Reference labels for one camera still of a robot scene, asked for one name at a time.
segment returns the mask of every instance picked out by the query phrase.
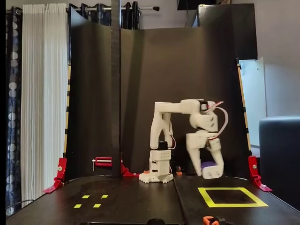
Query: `cable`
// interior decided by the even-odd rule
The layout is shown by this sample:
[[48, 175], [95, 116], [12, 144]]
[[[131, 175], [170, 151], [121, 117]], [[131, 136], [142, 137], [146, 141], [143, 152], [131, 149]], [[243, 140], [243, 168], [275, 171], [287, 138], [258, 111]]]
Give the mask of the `cable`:
[[18, 205], [18, 204], [21, 204], [21, 203], [24, 203], [24, 202], [29, 202], [29, 201], [32, 201], [32, 202], [33, 202], [34, 200], [33, 200], [33, 199], [28, 199], [28, 200], [24, 200], [24, 201], [21, 201], [21, 202], [14, 203], [14, 204], [8, 206], [5, 210], [7, 210], [7, 209], [9, 209], [10, 207], [13, 207], [13, 206], [15, 206], [15, 205]]
[[171, 121], [172, 121], [172, 113], [170, 114], [170, 122], [169, 122], [169, 132], [170, 132], [170, 136], [171, 138], [173, 139], [174, 141], [174, 147], [173, 148], [170, 148], [171, 150], [175, 149], [176, 148], [176, 140], [175, 138], [173, 137], [173, 135], [171, 134]]
[[226, 111], [225, 109], [223, 109], [223, 108], [220, 108], [220, 107], [214, 107], [214, 108], [220, 109], [220, 110], [223, 111], [224, 116], [225, 116], [225, 122], [224, 122], [224, 125], [222, 126], [222, 128], [220, 129], [220, 131], [217, 133], [216, 136], [211, 137], [211, 138], [208, 138], [209, 141], [214, 140], [214, 139], [216, 139], [217, 137], [219, 137], [219, 135], [223, 132], [223, 130], [225, 129], [225, 127], [226, 127], [227, 124], [228, 124], [228, 113], [227, 113], [227, 111]]
[[221, 105], [222, 103], [224, 103], [224, 102], [217, 102], [217, 103], [215, 103], [215, 104], [212, 105], [208, 110], [206, 110], [204, 113], [208, 113], [208, 112], [210, 112], [211, 110], [214, 110], [218, 105]]
[[187, 15], [186, 15], [186, 24], [184, 25], [184, 27], [187, 27], [188, 24], [188, 0], [186, 0], [186, 6], [187, 6]]

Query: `black pole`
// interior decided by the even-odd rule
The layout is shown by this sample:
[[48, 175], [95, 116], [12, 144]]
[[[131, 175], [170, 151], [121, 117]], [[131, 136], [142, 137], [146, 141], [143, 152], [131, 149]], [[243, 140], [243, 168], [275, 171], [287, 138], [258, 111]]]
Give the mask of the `black pole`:
[[121, 3], [112, 0], [112, 176], [121, 177]]

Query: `yellow tape square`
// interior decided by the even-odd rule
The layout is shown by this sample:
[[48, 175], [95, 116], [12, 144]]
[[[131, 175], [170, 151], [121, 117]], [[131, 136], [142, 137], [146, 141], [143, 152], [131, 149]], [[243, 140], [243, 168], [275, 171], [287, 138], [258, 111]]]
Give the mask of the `yellow tape square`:
[[74, 209], [79, 209], [81, 207], [81, 204], [77, 204], [74, 206]]
[[[206, 204], [210, 208], [245, 208], [245, 207], [268, 207], [266, 203], [252, 194], [250, 191], [244, 187], [199, 187], [200, 194], [204, 198]], [[211, 197], [208, 195], [206, 190], [239, 190], [245, 193], [249, 198], [251, 198], [255, 203], [214, 203]]]

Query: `white curtain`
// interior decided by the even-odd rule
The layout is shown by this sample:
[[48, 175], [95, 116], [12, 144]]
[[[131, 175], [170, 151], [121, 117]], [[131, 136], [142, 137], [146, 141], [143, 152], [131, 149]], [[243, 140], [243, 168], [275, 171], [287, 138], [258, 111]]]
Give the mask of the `white curtain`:
[[22, 31], [22, 200], [53, 184], [64, 149], [68, 88], [66, 4], [24, 5]]

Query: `black curved backdrop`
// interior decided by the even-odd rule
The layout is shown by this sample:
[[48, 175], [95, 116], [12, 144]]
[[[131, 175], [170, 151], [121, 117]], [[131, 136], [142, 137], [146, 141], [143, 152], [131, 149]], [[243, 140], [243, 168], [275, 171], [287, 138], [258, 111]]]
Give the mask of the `black curved backdrop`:
[[[66, 180], [93, 172], [92, 159], [111, 156], [111, 30], [71, 13], [72, 62]], [[220, 136], [225, 174], [248, 176], [248, 143], [234, 50], [231, 10], [203, 28], [122, 30], [121, 149], [125, 166], [148, 163], [154, 102], [224, 101], [229, 123]], [[224, 116], [219, 116], [219, 127]], [[172, 116], [176, 151], [195, 132], [187, 115]]]

